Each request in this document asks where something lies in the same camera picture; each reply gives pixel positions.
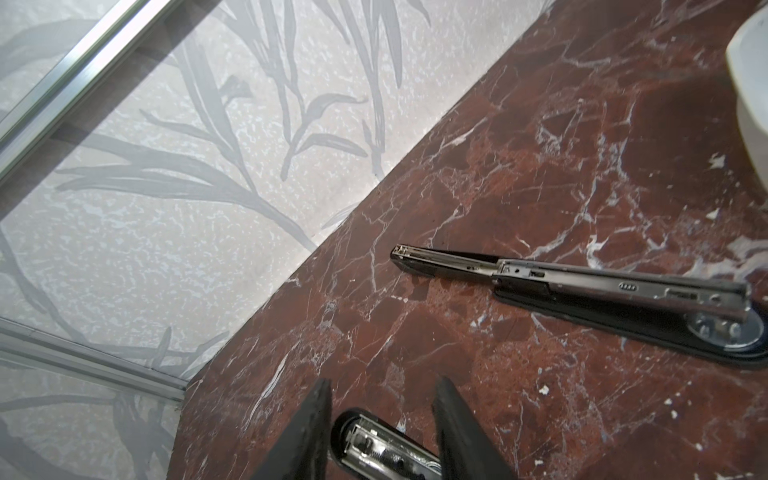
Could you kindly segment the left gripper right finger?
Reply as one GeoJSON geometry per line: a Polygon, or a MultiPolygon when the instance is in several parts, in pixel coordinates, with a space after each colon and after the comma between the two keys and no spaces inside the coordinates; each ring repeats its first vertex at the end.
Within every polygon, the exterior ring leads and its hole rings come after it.
{"type": "Polygon", "coordinates": [[[440,377],[432,413],[443,479],[517,479],[454,383],[440,377]]]}

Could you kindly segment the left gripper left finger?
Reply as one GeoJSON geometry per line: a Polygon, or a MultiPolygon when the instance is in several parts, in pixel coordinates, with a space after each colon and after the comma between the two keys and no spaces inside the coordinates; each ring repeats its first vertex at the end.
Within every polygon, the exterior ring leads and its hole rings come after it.
{"type": "Polygon", "coordinates": [[[319,379],[251,479],[325,479],[331,414],[331,382],[319,379]]]}

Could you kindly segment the black stapler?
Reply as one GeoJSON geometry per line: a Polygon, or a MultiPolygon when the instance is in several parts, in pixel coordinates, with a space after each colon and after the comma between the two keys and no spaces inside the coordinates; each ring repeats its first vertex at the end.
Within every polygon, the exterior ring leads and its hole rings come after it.
{"type": "Polygon", "coordinates": [[[749,283],[396,245],[401,270],[488,284],[506,304],[739,368],[767,365],[767,308],[749,283]]]}
{"type": "Polygon", "coordinates": [[[437,455],[359,408],[343,411],[333,422],[330,455],[355,479],[442,479],[437,455]]]}

